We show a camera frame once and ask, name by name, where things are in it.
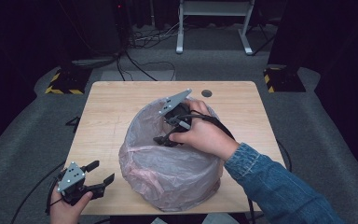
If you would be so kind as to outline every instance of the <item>gray carpet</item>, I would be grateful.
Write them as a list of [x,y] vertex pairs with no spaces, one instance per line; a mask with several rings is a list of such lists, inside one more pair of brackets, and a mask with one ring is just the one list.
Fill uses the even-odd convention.
[[[249,34],[249,42],[252,47],[263,42],[257,29]],[[176,38],[171,37],[151,49],[130,49],[129,54],[139,63],[172,63],[176,80],[253,81],[276,138],[290,153],[293,172],[325,195],[347,223],[358,223],[358,163],[313,92],[320,78],[317,73],[300,69],[307,92],[268,93],[262,72],[270,46],[254,57],[245,56],[238,32],[232,27],[186,32],[181,55],[175,53],[175,46]],[[126,57],[121,59],[121,66],[136,71]],[[142,67],[145,71],[172,70],[167,63]],[[86,94],[45,94],[56,70],[39,79],[34,87],[37,98],[0,137],[0,223],[8,223],[33,186],[65,160],[75,136],[73,127],[65,123],[81,116],[91,84],[106,79],[106,74],[117,75],[116,65],[110,64],[93,70]],[[29,197],[15,223],[48,223],[44,210],[49,180]],[[94,223],[104,218],[83,216],[80,222]]]

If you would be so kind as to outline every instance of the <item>metal stand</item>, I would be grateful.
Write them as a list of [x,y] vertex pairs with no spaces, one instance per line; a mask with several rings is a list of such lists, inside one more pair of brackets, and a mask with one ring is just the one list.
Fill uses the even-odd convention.
[[187,2],[180,1],[179,31],[176,44],[176,53],[183,53],[183,19],[184,15],[193,16],[245,16],[243,28],[239,30],[240,38],[246,54],[252,54],[252,49],[246,38],[246,31],[252,15],[255,0],[249,2]]

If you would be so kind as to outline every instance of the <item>person's right hand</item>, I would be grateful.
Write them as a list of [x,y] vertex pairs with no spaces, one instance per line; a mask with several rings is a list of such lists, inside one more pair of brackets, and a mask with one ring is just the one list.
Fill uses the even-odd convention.
[[[211,116],[204,102],[186,100],[185,103],[190,107],[190,110]],[[240,145],[211,122],[198,118],[192,119],[191,129],[188,132],[172,133],[170,140],[189,144],[200,151],[212,153],[223,161],[227,161]]]

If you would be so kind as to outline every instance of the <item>wooden table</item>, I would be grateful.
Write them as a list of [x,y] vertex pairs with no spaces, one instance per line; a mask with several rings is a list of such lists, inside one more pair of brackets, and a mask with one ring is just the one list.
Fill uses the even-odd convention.
[[[102,183],[116,173],[115,181],[106,188],[103,198],[93,200],[83,215],[158,215],[162,213],[131,189],[121,175],[118,151],[134,116],[158,98],[174,95],[190,88],[189,96],[209,105],[237,141],[245,142],[260,153],[284,165],[282,155],[269,125],[257,88],[250,81],[173,81],[173,82],[95,82],[69,151],[70,161],[79,166],[100,161],[100,166],[86,174],[86,185]],[[203,97],[209,90],[212,96]],[[221,187],[205,203],[175,214],[249,211],[243,189],[225,170]]]

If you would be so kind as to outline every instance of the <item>metal bracket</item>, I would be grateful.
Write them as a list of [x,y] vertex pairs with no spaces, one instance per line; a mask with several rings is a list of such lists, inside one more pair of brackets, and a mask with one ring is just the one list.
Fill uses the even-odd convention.
[[191,93],[191,89],[187,89],[173,96],[169,96],[166,98],[164,106],[159,110],[159,114],[161,116],[165,116],[168,112],[173,110],[177,105],[182,103],[185,98]]
[[86,178],[86,174],[72,161],[62,180],[58,182],[57,191],[63,192],[84,178]]

